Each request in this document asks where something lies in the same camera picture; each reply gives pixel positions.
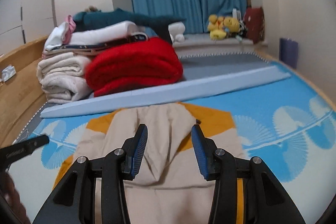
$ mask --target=white stuffed toy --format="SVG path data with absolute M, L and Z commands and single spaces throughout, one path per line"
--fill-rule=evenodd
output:
M 184 42 L 185 25 L 183 22 L 176 22 L 168 26 L 171 41 L 174 42 Z

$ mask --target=wooden bed frame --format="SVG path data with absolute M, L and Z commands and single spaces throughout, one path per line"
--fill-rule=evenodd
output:
M 41 60 L 47 37 L 29 42 L 0 58 L 0 70 L 8 65 L 16 69 L 16 75 L 0 83 L 0 147 L 8 146 L 19 136 L 32 116 L 46 103 L 46 97 L 36 77 L 37 63 Z M 258 54 L 268 60 L 276 60 L 263 51 Z M 336 111 L 334 103 L 312 82 L 297 73 Z

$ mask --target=folded red blanket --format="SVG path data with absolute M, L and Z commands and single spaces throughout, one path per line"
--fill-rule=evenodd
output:
M 166 85 L 181 79 L 183 67 L 173 47 L 159 37 L 114 47 L 86 68 L 85 79 L 95 97 Z

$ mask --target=silver bolt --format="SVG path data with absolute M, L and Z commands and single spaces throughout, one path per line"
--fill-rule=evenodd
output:
M 225 150 L 224 149 L 216 149 L 215 153 L 218 155 L 218 156 L 222 156 L 225 154 Z
M 122 150 L 121 148 L 118 148 L 116 150 L 114 150 L 114 153 L 117 155 L 117 156 L 120 156 L 124 153 L 124 150 Z
M 259 157 L 253 157 L 252 160 L 255 164 L 260 164 L 261 163 L 261 158 L 259 158 Z
M 84 157 L 84 156 L 80 156 L 78 159 L 77 159 L 77 162 L 79 163 L 79 164 L 82 164 L 83 162 L 85 162 L 86 161 L 86 157 Z

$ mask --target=purple rolled mat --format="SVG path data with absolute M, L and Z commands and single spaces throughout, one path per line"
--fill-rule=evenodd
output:
M 296 69 L 299 44 L 290 38 L 280 38 L 279 60 Z

